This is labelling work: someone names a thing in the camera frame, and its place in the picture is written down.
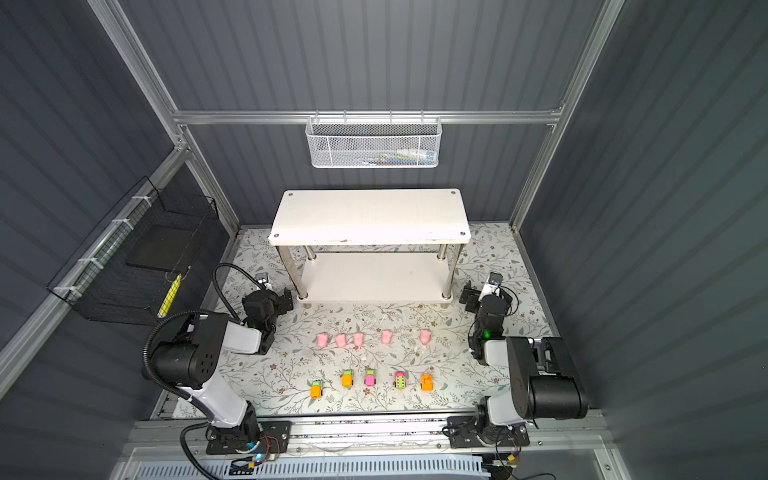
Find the orange toy car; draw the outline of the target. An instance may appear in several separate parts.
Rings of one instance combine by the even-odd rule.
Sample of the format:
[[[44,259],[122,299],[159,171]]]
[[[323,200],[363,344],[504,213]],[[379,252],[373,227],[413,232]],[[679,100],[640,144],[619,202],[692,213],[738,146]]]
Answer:
[[[421,375],[421,390],[425,392],[434,390],[434,382],[431,374]]]

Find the green orange toy truck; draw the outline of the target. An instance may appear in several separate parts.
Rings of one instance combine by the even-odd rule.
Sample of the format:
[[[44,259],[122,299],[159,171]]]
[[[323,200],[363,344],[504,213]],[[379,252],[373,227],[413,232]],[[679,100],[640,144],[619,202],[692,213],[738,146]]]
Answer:
[[[322,380],[314,380],[310,387],[310,398],[319,399],[323,394],[324,382]]]

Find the pink green toy car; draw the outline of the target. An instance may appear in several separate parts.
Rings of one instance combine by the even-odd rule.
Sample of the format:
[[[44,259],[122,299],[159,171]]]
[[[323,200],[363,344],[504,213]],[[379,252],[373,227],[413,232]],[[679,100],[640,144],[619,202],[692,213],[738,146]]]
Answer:
[[[405,389],[407,385],[407,374],[404,371],[396,371],[394,374],[394,386],[396,389]]]

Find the pink green mixer truck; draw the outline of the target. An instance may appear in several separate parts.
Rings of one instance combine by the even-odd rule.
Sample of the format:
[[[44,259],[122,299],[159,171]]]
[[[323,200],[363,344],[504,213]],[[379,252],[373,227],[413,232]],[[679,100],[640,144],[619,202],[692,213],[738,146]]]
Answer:
[[[376,384],[376,372],[374,369],[367,369],[365,372],[364,383],[367,387],[372,387]]]

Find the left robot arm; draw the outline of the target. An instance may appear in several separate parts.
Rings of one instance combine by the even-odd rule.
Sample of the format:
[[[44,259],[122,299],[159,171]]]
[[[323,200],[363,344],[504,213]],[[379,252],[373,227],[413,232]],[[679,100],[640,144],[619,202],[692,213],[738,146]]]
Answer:
[[[234,270],[255,286],[242,299],[244,317],[223,293],[218,279],[221,269]],[[267,354],[278,318],[294,308],[293,297],[289,289],[273,290],[268,275],[253,276],[227,262],[214,267],[212,285],[225,310],[183,311],[161,319],[142,349],[143,374],[203,413],[202,427],[216,449],[253,453],[269,437],[263,433],[253,404],[235,393],[218,371],[218,360],[223,351]]]

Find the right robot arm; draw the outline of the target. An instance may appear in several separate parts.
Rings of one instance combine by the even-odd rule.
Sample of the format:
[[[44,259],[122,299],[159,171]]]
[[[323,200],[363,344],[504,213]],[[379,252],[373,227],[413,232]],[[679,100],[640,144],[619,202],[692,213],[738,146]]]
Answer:
[[[507,379],[500,392],[478,402],[472,418],[449,428],[455,448],[522,447],[528,444],[528,421],[586,417],[589,400],[564,340],[504,333],[504,321],[521,301],[498,274],[480,289],[466,283],[459,303],[474,315],[467,337],[472,358],[482,366],[505,367]]]

